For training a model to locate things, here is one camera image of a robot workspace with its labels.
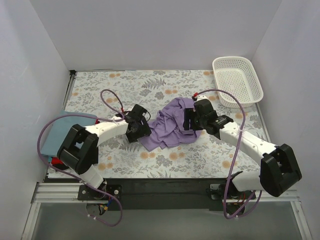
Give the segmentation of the purple t shirt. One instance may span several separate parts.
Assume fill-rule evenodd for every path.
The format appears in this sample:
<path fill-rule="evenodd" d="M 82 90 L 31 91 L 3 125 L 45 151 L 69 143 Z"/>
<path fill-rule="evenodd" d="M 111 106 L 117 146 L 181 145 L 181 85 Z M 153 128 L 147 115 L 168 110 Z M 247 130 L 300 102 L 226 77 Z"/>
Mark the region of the purple t shirt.
<path fill-rule="evenodd" d="M 184 130 L 185 108 L 192 108 L 191 98 L 177 97 L 158 111 L 155 120 L 148 125 L 151 130 L 149 136 L 142 137 L 140 143 L 149 151 L 177 147 L 180 144 L 192 144 L 201 135 L 201 131 Z"/>

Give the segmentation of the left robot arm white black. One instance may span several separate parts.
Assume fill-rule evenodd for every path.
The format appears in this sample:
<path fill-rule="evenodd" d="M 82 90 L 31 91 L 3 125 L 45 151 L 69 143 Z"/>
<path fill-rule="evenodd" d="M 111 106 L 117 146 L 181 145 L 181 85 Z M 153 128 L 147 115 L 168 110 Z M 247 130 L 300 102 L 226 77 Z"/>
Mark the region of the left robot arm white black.
<path fill-rule="evenodd" d="M 95 200 L 106 196 L 103 177 L 94 165 L 98 161 L 99 145 L 111 138 L 125 135 L 129 143 L 149 136 L 151 129 L 145 118 L 148 111 L 135 104 L 132 110 L 126 111 L 124 118 L 117 114 L 110 121 L 95 125 L 73 125 L 61 144 L 57 158 L 79 175 L 80 180 L 90 185 L 89 194 Z"/>

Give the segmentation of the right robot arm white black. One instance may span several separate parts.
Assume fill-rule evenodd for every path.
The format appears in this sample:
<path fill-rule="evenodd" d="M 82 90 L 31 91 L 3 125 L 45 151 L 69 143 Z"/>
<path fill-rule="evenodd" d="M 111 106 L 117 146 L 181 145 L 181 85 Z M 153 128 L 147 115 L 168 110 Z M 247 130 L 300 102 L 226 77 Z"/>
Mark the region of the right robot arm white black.
<path fill-rule="evenodd" d="M 185 130 L 205 130 L 209 135 L 229 143 L 259 165 L 253 172 L 237 173 L 226 186 L 227 195 L 237 199 L 245 191 L 266 191 L 273 197 L 279 197 L 302 179 L 293 149 L 287 145 L 275 145 L 264 141 L 240 126 L 226 115 L 218 115 L 211 102 L 201 99 L 193 107 L 184 110 Z"/>

